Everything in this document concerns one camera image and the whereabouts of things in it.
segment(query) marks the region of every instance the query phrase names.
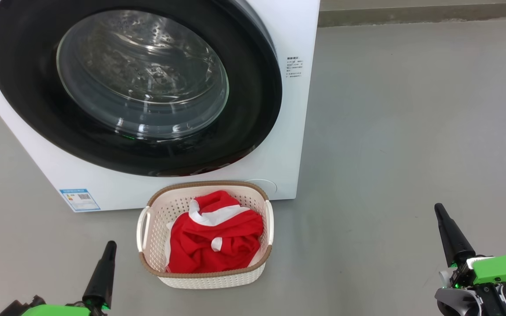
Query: laundry basket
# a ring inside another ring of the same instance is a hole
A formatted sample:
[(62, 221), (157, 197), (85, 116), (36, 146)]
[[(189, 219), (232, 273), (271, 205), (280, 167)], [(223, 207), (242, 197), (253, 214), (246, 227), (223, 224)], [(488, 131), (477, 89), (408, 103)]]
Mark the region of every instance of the laundry basket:
[[(177, 216), (188, 212), (189, 202), (224, 190), (245, 206), (263, 217), (263, 234), (259, 239), (260, 249), (247, 268), (213, 273), (169, 273), (165, 272), (165, 241), (171, 231), (167, 224)], [(250, 284), (259, 278), (265, 262), (271, 254), (275, 227), (273, 207), (261, 188), (248, 182), (207, 181), (175, 184), (159, 190), (149, 200), (138, 218), (136, 244), (143, 266), (159, 280), (175, 288), (224, 288)]]

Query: red cloth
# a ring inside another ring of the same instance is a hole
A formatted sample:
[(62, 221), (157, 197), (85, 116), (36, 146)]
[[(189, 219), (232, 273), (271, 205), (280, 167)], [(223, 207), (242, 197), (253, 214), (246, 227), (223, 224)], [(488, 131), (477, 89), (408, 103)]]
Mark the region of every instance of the red cloth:
[[(173, 224), (167, 271), (206, 273), (246, 268), (259, 250), (261, 215), (241, 208), (225, 191), (197, 197), (195, 201), (189, 212), (181, 214)], [(219, 251), (213, 243), (216, 237), (221, 237)]]

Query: white washing machine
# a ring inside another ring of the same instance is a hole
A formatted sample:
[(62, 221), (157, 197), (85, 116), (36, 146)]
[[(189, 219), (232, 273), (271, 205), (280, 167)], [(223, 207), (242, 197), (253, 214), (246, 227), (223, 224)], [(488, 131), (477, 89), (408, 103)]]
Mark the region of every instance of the white washing machine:
[(0, 116), (76, 212), (203, 180), (295, 198), (318, 10), (0, 0)]

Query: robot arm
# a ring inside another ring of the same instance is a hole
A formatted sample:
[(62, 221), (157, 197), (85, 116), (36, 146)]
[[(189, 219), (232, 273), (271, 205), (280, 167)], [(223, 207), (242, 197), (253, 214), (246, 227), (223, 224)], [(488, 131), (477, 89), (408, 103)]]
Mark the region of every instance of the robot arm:
[(82, 300), (73, 304), (47, 305), (40, 296), (30, 304), (12, 302), (0, 316), (106, 316), (110, 309), (116, 257), (116, 242), (109, 241), (97, 263)]
[(441, 272), (442, 288), (434, 298), (445, 316), (506, 316), (506, 256), (476, 252), (456, 222), (438, 203), (438, 231), (451, 274)]

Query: white stripe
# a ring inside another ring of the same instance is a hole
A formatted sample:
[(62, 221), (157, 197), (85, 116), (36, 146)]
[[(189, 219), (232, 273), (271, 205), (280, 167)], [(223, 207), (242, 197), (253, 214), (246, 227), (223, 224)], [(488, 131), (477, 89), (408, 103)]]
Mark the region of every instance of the white stripe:
[(165, 238), (165, 244), (163, 244), (163, 251), (165, 252), (165, 266), (169, 265), (169, 259), (171, 258), (171, 230), (173, 229), (174, 224), (175, 221), (165, 224), (169, 230), (169, 234), (167, 234), (167, 238)]
[(214, 252), (219, 252), (221, 250), (221, 237), (214, 238), (210, 243), (210, 246)]
[(261, 248), (259, 248), (259, 250), (257, 250), (257, 252), (255, 253), (255, 256), (253, 256), (253, 259), (251, 259), (251, 262), (249, 262), (249, 266), (247, 267), (249, 268), (250, 266), (254, 266), (255, 264), (257, 264), (257, 262), (261, 261), (264, 255), (265, 252), (262, 252)]
[(203, 226), (218, 226), (226, 220), (233, 218), (237, 214), (241, 214), (248, 210), (250, 210), (250, 208), (242, 208), (239, 204), (236, 204), (226, 206), (225, 208), (219, 208), (214, 212), (200, 214), (199, 203), (196, 200), (192, 200), (189, 204), (188, 216), (197, 224)]

